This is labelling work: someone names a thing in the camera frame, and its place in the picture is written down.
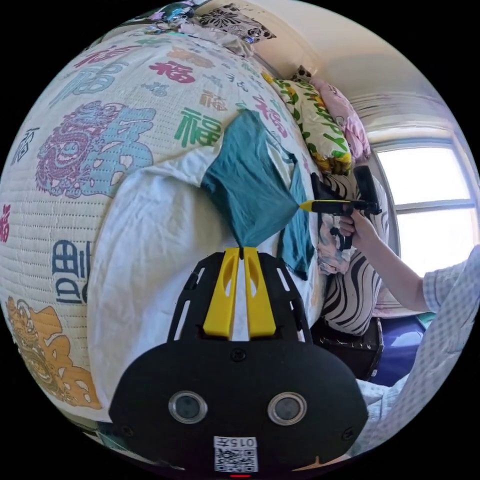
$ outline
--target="camera lens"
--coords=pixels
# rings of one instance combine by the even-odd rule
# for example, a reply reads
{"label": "camera lens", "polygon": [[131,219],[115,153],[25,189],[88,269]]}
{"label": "camera lens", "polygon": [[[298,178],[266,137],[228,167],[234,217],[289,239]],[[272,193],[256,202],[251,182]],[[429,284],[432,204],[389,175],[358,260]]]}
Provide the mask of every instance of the camera lens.
{"label": "camera lens", "polygon": [[268,416],[277,425],[294,425],[305,416],[307,402],[291,391],[276,395],[268,404]]}
{"label": "camera lens", "polygon": [[207,415],[207,403],[192,391],[179,391],[168,402],[171,416],[183,424],[196,424]]}

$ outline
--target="human hand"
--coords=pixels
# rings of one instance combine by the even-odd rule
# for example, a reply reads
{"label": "human hand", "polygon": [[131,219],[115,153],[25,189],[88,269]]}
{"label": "human hand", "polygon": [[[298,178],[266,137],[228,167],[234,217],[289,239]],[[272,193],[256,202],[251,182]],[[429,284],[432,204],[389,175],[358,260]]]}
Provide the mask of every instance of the human hand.
{"label": "human hand", "polygon": [[344,237],[353,235],[351,244],[361,252],[379,238],[375,227],[358,210],[353,210],[351,216],[342,216],[339,227]]}

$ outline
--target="screw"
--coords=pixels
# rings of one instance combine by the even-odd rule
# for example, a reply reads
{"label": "screw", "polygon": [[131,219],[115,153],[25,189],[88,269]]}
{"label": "screw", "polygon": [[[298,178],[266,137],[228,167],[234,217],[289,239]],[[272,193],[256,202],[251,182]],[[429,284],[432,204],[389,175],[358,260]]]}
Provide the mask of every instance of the screw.
{"label": "screw", "polygon": [[129,426],[124,425],[121,428],[121,431],[126,437],[133,437],[134,436],[134,431]]}
{"label": "screw", "polygon": [[247,358],[247,354],[241,348],[235,348],[235,350],[232,351],[230,358],[234,362],[243,362],[245,358]]}
{"label": "screw", "polygon": [[348,442],[349,440],[352,439],[353,436],[354,436],[354,429],[350,426],[341,434],[341,439],[344,442]]}

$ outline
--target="zebra striped fabric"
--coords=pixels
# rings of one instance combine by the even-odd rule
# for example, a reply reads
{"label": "zebra striped fabric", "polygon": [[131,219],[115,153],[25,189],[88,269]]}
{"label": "zebra striped fabric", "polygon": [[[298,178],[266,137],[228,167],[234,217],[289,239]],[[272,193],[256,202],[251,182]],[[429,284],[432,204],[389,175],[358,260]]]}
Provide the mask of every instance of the zebra striped fabric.
{"label": "zebra striped fabric", "polygon": [[[343,198],[360,198],[360,192],[353,174],[325,175],[324,182]],[[378,236],[388,243],[389,209],[387,194],[374,177],[373,182],[378,195],[382,213],[367,215]],[[368,263],[366,257],[355,251],[345,274],[331,276],[326,298],[319,321],[326,322],[331,328],[351,335],[363,335],[370,323],[377,304],[382,280]]]}

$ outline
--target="qr code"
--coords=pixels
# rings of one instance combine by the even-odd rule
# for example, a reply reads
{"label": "qr code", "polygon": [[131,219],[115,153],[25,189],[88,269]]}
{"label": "qr code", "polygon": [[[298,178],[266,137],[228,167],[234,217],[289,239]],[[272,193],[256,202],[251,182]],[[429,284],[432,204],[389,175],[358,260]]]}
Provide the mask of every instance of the qr code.
{"label": "qr code", "polygon": [[258,472],[257,449],[216,448],[215,471],[229,473]]}

